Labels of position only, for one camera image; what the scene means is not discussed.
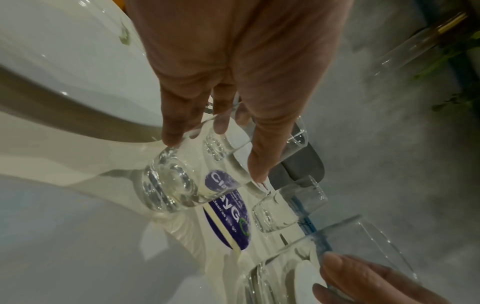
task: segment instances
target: tall glass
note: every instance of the tall glass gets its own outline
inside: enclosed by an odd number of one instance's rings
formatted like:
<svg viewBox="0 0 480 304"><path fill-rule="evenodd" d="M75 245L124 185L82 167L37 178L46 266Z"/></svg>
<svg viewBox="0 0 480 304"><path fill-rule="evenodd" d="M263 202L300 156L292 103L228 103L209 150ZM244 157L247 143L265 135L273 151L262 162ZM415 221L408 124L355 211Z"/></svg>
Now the tall glass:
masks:
<svg viewBox="0 0 480 304"><path fill-rule="evenodd" d="M393 268L418 281L412 267L390 240L372 223L357 215L284 247L277 255L256 266L245 279L247 303L295 303L298 287L296 277L301 274L298 269L305 268L307 264L307 269L319 273L322 256L327 251L355 255ZM324 281L315 281L309 286L301 287L305 287L306 292L311 292L314 283L326 285Z"/></svg>
<svg viewBox="0 0 480 304"><path fill-rule="evenodd" d="M252 181L248 157L255 123L240 103L187 132L180 145L164 149L144 170L146 205L152 210L177 212L195 207ZM299 118L287 139L280 161L307 146Z"/></svg>
<svg viewBox="0 0 480 304"><path fill-rule="evenodd" d="M261 232L272 232L298 223L327 203L327 197L311 176L267 195L252 209Z"/></svg>

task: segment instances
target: gray floor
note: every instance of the gray floor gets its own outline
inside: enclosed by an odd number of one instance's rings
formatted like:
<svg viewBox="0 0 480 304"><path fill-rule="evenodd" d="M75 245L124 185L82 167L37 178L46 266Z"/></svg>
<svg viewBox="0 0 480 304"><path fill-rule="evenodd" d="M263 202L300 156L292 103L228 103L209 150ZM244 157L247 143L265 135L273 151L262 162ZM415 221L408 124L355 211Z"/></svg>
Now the gray floor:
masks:
<svg viewBox="0 0 480 304"><path fill-rule="evenodd" d="M480 122L434 113L459 91L449 67L412 80L429 51L390 78L369 79L373 59L425 26L413 0L358 0L339 53L305 123L325 165L322 228L361 213L403 251L423 284L452 302L479 302Z"/></svg>

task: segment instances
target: white table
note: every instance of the white table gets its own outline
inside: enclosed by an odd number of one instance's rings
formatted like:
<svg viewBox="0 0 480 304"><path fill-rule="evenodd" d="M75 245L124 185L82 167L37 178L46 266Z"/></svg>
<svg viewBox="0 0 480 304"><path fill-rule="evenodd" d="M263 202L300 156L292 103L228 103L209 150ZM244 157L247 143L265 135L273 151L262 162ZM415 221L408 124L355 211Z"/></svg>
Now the white table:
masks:
<svg viewBox="0 0 480 304"><path fill-rule="evenodd" d="M14 91L0 90L0 94L4 98L21 98ZM252 227L249 246L237 255L214 234L201 206L169 216L147 209L137 195L135 181L146 164L165 147L162 142L97 139L4 112L0 112L0 142L0 174L88 193L161 225L196 258L223 303L235 300L235 288L242 274L284 246L279 232L267 238ZM253 186L243 187L239 192L249 209L261 198ZM297 225L281 233L289 243L304 236Z"/></svg>

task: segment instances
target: empty glass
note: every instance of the empty glass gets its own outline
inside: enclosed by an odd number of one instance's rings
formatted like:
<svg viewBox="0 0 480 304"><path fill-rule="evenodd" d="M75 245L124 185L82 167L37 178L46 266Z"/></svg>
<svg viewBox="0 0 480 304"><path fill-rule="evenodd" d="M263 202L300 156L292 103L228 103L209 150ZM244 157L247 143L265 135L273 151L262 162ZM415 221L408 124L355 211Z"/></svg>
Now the empty glass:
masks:
<svg viewBox="0 0 480 304"><path fill-rule="evenodd" d="M311 273L300 270L305 270L306 265L307 270L315 270L314 274L319 272L322 256L327 251L355 255L391 267L418 281L399 250L373 224L357 215L284 247L277 255L256 266L246 276L246 301L254 304L295 303L299 287L311 292L316 282L326 286L321 277L319 281L305 281L305 276L312 277ZM338 293L332 286L328 287Z"/></svg>
<svg viewBox="0 0 480 304"><path fill-rule="evenodd" d="M240 103L185 133L174 148L164 149L144 170L142 187L152 210L176 212L210 202L252 181L248 157L255 123ZM280 161L308 144L300 118Z"/></svg>
<svg viewBox="0 0 480 304"><path fill-rule="evenodd" d="M324 206L327 197L313 177L304 177L267 195L253 207L253 221L261 232L289 227Z"/></svg>

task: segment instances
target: blue label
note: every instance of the blue label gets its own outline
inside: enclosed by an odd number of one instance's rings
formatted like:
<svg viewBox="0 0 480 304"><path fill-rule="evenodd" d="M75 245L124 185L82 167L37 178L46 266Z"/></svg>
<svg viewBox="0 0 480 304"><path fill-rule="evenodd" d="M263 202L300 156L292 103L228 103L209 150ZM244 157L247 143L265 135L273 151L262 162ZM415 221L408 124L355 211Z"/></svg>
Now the blue label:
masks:
<svg viewBox="0 0 480 304"><path fill-rule="evenodd" d="M240 184L227 173L213 170L205 177L205 186L212 191L222 192L227 189L237 189Z"/></svg>
<svg viewBox="0 0 480 304"><path fill-rule="evenodd" d="M222 224L228 230L235 242L244 250L250 243L250 219L244 200L238 191L234 191L222 197L209 202ZM212 221L205 210L206 219L217 237L228 247L231 248L227 240Z"/></svg>

